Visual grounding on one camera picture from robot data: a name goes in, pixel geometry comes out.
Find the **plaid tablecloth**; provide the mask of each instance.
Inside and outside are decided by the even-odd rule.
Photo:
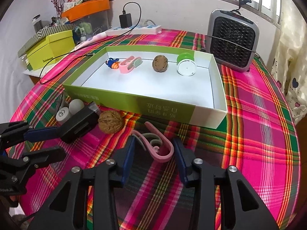
[[[54,117],[55,99],[64,90],[61,83],[85,59],[76,57],[97,52],[108,45],[158,45],[200,50],[205,36],[186,31],[163,30],[158,35],[128,35],[111,39],[70,54],[54,67],[45,79],[65,68],[54,81],[37,84],[21,103],[12,121],[28,120],[34,127],[57,125]],[[50,192],[73,166],[93,167],[112,152],[124,146],[133,129],[146,132],[150,121],[163,134],[181,137],[196,156],[223,168],[235,165],[258,192],[281,228],[285,228],[294,210],[300,181],[300,155],[297,135],[289,108],[274,79],[259,59],[250,70],[235,72],[220,67],[228,105],[228,115],[214,129],[121,112],[125,119],[122,131],[103,134],[98,127],[74,144],[59,139],[19,144],[9,150],[17,158],[23,151],[55,145],[67,152],[63,162],[39,169],[27,184],[27,194],[20,203],[26,214],[37,211]],[[174,159],[157,163],[141,148],[136,149],[129,181],[124,189],[115,190],[116,209],[121,229],[187,230],[191,217],[193,189],[186,189],[179,180]],[[89,192],[88,227],[92,229],[93,189]],[[216,189],[216,229],[220,228],[219,188]]]

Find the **blue heart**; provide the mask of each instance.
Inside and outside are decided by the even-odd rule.
[[[293,87],[293,88],[298,88],[298,82],[296,81],[296,78],[294,78],[294,79],[292,80],[292,87]]]

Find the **green box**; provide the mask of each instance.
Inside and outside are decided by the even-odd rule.
[[[44,67],[56,56],[68,53],[75,47],[72,30],[48,35],[27,51],[27,58],[32,70]],[[49,65],[57,63],[62,57],[52,60]]]
[[[177,57],[193,56],[197,65],[193,76],[177,72]],[[152,61],[157,55],[168,58],[168,69],[157,73]],[[105,61],[134,56],[143,63],[128,74],[111,69]],[[197,126],[217,128],[227,114],[221,76],[212,54],[175,47],[110,46],[88,59],[64,83],[72,98],[86,102],[159,117]]]

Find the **silver bolt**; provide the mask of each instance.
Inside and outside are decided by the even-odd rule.
[[[194,160],[194,163],[195,164],[202,164],[204,161],[202,160],[202,159],[200,159],[200,158],[195,158]]]
[[[81,170],[81,168],[78,167],[78,166],[75,166],[75,167],[72,168],[73,173],[78,173],[80,170]]]
[[[115,163],[115,160],[114,159],[108,159],[108,160],[106,160],[106,164],[107,165],[112,165],[112,164],[114,164]]]
[[[13,175],[12,176],[12,182],[17,182],[17,180],[18,180],[17,177]]]
[[[228,167],[228,170],[230,172],[237,172],[238,171],[237,167],[236,166],[232,166],[232,165]]]

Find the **charger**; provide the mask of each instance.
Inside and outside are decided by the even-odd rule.
[[[121,28],[127,28],[132,26],[131,14],[126,14],[126,11],[122,11],[122,15],[119,15],[119,22]]]

